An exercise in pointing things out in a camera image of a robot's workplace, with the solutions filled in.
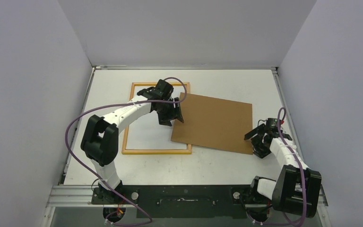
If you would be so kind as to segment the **brown cardboard backing board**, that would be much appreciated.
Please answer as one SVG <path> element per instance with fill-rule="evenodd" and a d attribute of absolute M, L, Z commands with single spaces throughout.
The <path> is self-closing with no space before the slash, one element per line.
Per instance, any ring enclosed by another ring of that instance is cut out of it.
<path fill-rule="evenodd" d="M 245 134 L 253 129 L 252 104 L 180 93 L 184 122 L 175 121 L 172 142 L 252 155 Z"/>

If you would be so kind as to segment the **sky and building photo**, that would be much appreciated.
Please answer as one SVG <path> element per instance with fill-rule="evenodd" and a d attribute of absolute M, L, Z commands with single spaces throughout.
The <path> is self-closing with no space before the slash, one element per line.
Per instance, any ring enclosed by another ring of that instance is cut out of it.
<path fill-rule="evenodd" d="M 175 150 L 188 148 L 187 144 L 172 142 L 173 126 L 160 125 L 156 111 L 145 114 L 129 125 L 126 150 Z"/>

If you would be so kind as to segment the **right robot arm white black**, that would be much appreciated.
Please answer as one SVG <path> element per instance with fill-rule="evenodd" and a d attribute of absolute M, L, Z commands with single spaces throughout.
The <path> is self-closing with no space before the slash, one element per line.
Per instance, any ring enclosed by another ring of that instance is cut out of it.
<path fill-rule="evenodd" d="M 255 156 L 272 154 L 281 168 L 276 180 L 254 177 L 248 197 L 255 203 L 268 199 L 277 211 L 312 218 L 317 212 L 322 176 L 301 159 L 282 124 L 282 120 L 268 118 L 244 136 L 251 142 Z"/>

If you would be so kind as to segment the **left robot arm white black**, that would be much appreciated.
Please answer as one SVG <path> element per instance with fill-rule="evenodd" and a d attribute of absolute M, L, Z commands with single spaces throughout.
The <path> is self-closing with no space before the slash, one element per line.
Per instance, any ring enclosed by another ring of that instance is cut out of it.
<path fill-rule="evenodd" d="M 172 97 L 174 88 L 165 79 L 155 86 L 137 92 L 127 103 L 103 116 L 92 115 L 80 144 L 99 177 L 98 195 L 109 203 L 122 201 L 122 181 L 114 160 L 118 154 L 119 134 L 138 118 L 156 112 L 158 123 L 171 126 L 173 120 L 183 122 L 180 99 Z"/>

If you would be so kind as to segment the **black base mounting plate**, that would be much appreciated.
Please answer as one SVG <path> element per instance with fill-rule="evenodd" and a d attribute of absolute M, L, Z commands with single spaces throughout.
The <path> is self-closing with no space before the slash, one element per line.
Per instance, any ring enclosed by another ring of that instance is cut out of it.
<path fill-rule="evenodd" d="M 266 217 L 271 208 L 269 199 L 251 194 L 243 185 L 124 185 L 118 196 L 94 188 L 91 203 L 103 205 L 104 214 L 116 211 L 116 218 L 138 205 L 137 218 L 215 218 L 242 219 L 250 212 L 255 217 Z"/>

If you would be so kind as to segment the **aluminium table rail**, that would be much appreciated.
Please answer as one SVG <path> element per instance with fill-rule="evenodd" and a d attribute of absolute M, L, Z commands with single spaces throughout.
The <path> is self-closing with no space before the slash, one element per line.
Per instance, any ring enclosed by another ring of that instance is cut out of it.
<path fill-rule="evenodd" d="M 49 207 L 141 208 L 182 205 L 204 208 L 245 207 L 263 208 L 268 199 L 255 202 L 248 197 L 249 185 L 125 185 L 118 203 L 99 196 L 98 186 L 54 186 L 48 199 Z"/>

